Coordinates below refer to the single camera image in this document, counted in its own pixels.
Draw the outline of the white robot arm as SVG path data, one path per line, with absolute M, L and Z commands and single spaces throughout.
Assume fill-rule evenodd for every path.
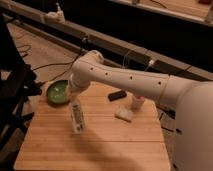
M 176 112 L 171 171 L 213 171 L 213 81 L 113 68 L 103 64 L 96 50 L 72 66 L 70 89 L 74 95 L 92 81 L 143 96 Z

